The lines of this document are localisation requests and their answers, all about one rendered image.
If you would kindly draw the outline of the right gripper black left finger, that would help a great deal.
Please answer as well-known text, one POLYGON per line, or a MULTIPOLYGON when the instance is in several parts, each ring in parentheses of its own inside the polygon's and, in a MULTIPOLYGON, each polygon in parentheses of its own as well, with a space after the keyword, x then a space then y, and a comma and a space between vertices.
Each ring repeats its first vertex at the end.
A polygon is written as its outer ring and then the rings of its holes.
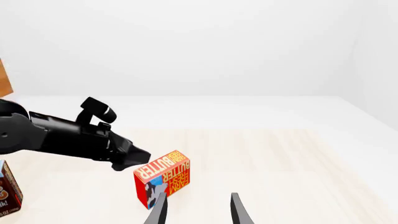
POLYGON ((156 204, 153 206, 151 213, 145 220, 144 224, 165 224, 167 218, 168 201, 167 194, 162 192, 156 204))

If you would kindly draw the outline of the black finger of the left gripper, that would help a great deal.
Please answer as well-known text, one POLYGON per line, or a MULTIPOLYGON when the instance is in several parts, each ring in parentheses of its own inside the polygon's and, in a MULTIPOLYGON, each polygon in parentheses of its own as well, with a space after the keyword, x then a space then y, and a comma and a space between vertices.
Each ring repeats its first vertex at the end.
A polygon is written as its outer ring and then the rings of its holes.
POLYGON ((138 166, 147 164, 151 154, 133 145, 132 141, 109 133, 109 161, 112 166, 138 166))
POLYGON ((112 169, 115 171, 123 171, 124 169, 127 169, 132 166, 136 166, 136 163, 112 163, 112 169))

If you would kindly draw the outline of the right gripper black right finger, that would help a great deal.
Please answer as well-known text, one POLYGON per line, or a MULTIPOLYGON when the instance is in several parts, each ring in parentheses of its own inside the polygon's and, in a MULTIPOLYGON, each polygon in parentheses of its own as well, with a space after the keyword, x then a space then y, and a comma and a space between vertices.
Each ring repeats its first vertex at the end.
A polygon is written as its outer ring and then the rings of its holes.
POLYGON ((233 224, 254 224, 237 192, 231 194, 230 210, 233 224))

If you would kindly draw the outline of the brown chocolate milk carton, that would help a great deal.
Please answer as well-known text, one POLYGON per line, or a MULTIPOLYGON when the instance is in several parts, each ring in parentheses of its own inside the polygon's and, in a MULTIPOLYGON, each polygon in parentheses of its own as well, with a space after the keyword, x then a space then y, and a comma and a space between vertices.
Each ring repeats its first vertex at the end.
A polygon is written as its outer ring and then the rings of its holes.
POLYGON ((7 162, 0 160, 0 217, 18 212, 23 194, 7 162))

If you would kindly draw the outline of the wooden cabinet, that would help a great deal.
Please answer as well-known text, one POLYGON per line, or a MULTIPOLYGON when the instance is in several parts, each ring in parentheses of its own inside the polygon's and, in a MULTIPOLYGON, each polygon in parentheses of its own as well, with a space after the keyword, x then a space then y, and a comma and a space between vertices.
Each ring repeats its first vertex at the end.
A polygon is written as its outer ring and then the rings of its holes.
POLYGON ((5 71, 2 60, 0 59, 0 98, 13 93, 13 89, 5 71))

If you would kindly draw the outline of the red butter box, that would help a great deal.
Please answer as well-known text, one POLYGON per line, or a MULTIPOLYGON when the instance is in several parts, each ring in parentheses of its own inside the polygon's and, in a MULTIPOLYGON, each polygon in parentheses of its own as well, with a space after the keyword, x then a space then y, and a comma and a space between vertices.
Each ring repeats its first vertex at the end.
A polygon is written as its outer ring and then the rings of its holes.
POLYGON ((161 193, 170 196, 190 183, 190 159, 179 151, 172 151, 133 174, 137 198, 150 210, 161 193))

